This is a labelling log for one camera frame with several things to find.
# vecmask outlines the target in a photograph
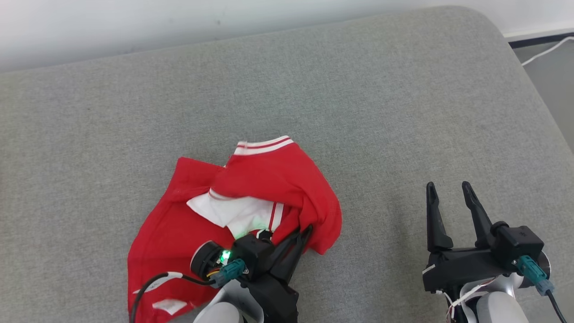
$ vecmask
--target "yellow wire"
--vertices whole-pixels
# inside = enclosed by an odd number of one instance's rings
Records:
[[[209,274],[207,274],[206,277],[209,277],[209,276],[211,276],[211,275],[215,275],[215,274],[217,274],[218,272],[219,272],[219,270],[212,271],[212,272],[210,272]]]

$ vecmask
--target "gray table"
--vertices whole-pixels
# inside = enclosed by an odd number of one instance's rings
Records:
[[[474,242],[463,180],[531,227],[574,318],[572,153],[495,26],[442,7],[0,75],[1,320],[125,322],[127,252],[177,158],[282,134],[344,214],[295,273],[300,322],[442,321],[421,280],[430,180],[456,245]]]

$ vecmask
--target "black baseboard strip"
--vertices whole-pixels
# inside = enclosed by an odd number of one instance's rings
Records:
[[[562,39],[564,39],[568,36],[574,36],[574,33],[557,34],[554,36],[546,36],[546,37],[540,37],[540,38],[511,41],[511,42],[509,42],[509,45],[510,45],[510,47],[512,47],[512,49],[520,48],[520,47],[526,47],[526,46],[534,46],[534,45],[540,45],[540,44],[546,44],[546,43],[553,43],[555,41],[561,41]]]

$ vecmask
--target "red stripe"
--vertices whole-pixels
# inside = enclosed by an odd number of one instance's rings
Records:
[[[271,227],[273,226],[273,218],[275,217],[275,206],[277,202],[273,203],[273,208],[271,209],[271,220],[269,220],[269,231],[271,231]]]
[[[237,145],[237,147],[241,147],[241,148],[247,148],[247,149],[257,149],[257,148],[265,148],[265,147],[271,147],[271,146],[275,146],[277,144],[281,144],[283,141],[287,141],[290,140],[291,138],[287,137],[283,140],[280,140],[276,143],[272,143],[272,144],[267,144],[267,145],[262,145],[262,146],[252,146],[252,147],[245,147],[245,145]]]

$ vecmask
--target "black cable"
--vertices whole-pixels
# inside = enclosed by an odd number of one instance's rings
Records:
[[[556,315],[558,315],[560,322],[567,323],[566,319],[564,318],[564,315],[562,315],[562,312],[560,311],[560,308],[558,307],[558,304],[556,303],[556,299],[554,298],[554,295],[552,295],[552,292],[547,291],[546,296],[548,296],[548,298],[550,298],[550,303],[552,303],[552,307],[554,308],[554,311],[556,311]]]
[[[154,277],[152,277],[150,280],[148,280],[145,284],[143,284],[142,288],[139,290],[138,294],[135,296],[135,300],[134,300],[134,305],[132,305],[131,307],[131,313],[130,313],[130,323],[135,323],[135,317],[137,315],[137,310],[138,310],[138,305],[139,305],[139,300],[142,298],[142,296],[144,295],[146,289],[148,289],[148,287],[153,284],[156,280],[163,278],[163,277],[167,277],[169,276],[168,272],[163,272],[159,275],[155,275]],[[202,285],[202,286],[209,286],[209,285],[213,285],[215,284],[215,280],[210,280],[208,282],[205,282],[203,280],[197,280],[195,278],[183,275],[181,276],[181,278],[192,282],[192,283],[196,283],[198,285]]]

